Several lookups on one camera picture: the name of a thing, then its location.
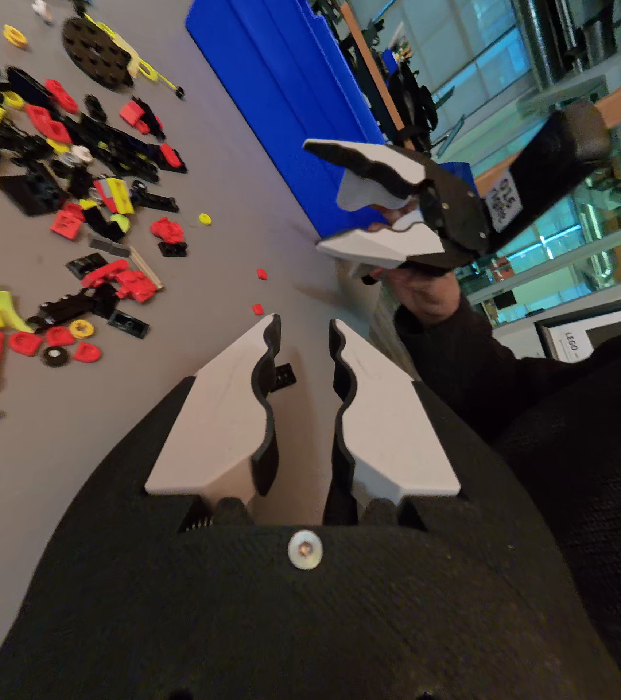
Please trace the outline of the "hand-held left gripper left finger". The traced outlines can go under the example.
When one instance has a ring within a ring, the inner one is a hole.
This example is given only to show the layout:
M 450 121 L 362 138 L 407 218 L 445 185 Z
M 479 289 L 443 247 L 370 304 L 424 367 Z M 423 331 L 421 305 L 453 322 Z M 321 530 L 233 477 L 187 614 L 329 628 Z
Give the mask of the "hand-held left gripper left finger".
M 145 483 L 149 495 L 266 497 L 279 449 L 272 407 L 281 318 L 264 316 L 202 367 Z

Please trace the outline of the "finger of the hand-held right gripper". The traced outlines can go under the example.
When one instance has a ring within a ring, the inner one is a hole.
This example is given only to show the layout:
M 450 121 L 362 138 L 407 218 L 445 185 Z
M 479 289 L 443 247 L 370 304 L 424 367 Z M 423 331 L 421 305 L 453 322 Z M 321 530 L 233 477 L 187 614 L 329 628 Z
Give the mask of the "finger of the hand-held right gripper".
M 336 204 L 345 211 L 402 209 L 426 180 L 421 162 L 388 145 L 307 139 L 303 149 L 343 170 Z
M 347 263 L 349 275 L 360 279 L 376 268 L 396 269 L 424 256 L 440 255 L 445 248 L 420 212 L 411 211 L 374 231 L 352 229 L 321 240 L 316 250 Z

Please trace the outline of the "black white cardboard box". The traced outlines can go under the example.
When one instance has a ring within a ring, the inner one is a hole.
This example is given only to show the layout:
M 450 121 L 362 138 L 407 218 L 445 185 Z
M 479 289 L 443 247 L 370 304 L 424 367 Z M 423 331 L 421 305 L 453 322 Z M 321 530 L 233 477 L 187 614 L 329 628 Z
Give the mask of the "black white cardboard box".
M 545 357 L 577 363 L 604 342 L 621 337 L 621 300 L 538 320 L 534 327 Z

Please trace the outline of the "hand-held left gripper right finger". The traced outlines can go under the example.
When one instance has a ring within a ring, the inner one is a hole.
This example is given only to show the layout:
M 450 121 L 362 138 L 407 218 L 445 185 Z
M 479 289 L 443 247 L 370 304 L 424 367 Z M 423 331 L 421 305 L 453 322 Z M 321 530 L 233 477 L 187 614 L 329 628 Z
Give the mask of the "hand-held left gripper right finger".
M 376 499 L 456 496 L 460 481 L 424 408 L 420 382 L 341 320 L 329 324 L 341 399 L 335 418 L 333 481 L 361 509 Z

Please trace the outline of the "pile of loose lego pieces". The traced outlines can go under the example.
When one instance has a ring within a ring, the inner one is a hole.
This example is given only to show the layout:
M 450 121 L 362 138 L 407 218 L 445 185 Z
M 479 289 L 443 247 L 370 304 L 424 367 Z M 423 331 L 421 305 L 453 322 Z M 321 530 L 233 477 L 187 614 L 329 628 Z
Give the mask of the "pile of loose lego pieces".
M 110 125 L 101 103 L 85 96 L 80 110 L 60 81 L 38 82 L 24 69 L 0 69 L 0 191 L 25 218 L 52 217 L 49 230 L 74 241 L 87 225 L 92 247 L 99 253 L 67 264 L 79 291 L 46 301 L 23 319 L 9 291 L 0 285 L 0 366 L 5 344 L 19 354 L 34 356 L 43 344 L 42 359 L 61 367 L 71 358 L 96 362 L 101 351 L 85 342 L 93 328 L 90 314 L 133 337 L 147 336 L 149 326 L 119 309 L 119 302 L 147 304 L 163 285 L 141 256 L 122 240 L 135 208 L 178 213 L 172 197 L 149 192 L 160 171 L 187 174 L 186 163 L 167 142 L 163 125 L 151 107 L 136 95 L 119 115 L 150 144 Z

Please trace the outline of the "person's right hand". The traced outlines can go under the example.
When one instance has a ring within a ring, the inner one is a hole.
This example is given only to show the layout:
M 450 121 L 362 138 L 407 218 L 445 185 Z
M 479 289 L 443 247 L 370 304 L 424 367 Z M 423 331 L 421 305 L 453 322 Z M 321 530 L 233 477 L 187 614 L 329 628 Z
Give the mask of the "person's right hand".
M 448 320 L 461 305 L 461 290 L 454 272 L 433 275 L 421 268 L 376 267 L 367 276 L 387 284 L 399 303 L 423 326 Z

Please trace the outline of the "black bag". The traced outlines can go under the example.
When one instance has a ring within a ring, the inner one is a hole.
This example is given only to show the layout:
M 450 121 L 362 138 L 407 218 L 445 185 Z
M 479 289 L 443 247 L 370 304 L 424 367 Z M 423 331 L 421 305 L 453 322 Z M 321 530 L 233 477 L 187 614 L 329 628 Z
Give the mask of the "black bag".
M 437 107 L 429 90 L 418 83 L 408 60 L 390 76 L 387 90 L 403 124 L 391 138 L 393 145 L 404 147 L 410 141 L 418 153 L 430 157 L 431 135 L 438 125 Z

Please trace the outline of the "person's right forearm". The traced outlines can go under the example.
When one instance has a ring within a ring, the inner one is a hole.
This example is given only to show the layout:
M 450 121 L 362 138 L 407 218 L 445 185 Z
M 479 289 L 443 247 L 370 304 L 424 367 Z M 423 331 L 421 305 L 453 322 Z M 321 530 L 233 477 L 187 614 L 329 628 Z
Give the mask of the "person's right forearm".
M 401 305 L 394 325 L 423 383 L 502 451 L 536 443 L 542 430 L 528 425 L 525 416 L 591 370 L 588 360 L 516 358 L 464 297 L 450 318 L 431 326 Z

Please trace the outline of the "blue plastic bin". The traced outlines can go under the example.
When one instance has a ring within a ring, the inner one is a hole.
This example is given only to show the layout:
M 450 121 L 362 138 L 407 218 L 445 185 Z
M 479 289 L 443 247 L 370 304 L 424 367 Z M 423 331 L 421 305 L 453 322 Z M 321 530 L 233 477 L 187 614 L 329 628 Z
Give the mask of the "blue plastic bin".
M 193 1 L 191 38 L 305 212 L 315 244 L 380 219 L 337 204 L 344 168 L 307 140 L 358 144 L 376 160 L 386 141 L 326 20 L 308 1 Z

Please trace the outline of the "silver ventilation ducts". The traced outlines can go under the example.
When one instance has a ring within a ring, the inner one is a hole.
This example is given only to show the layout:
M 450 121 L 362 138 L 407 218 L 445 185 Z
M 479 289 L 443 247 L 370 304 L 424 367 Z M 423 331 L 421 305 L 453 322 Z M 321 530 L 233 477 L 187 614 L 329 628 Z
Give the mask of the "silver ventilation ducts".
M 513 1 L 539 92 L 604 77 L 621 87 L 621 1 Z

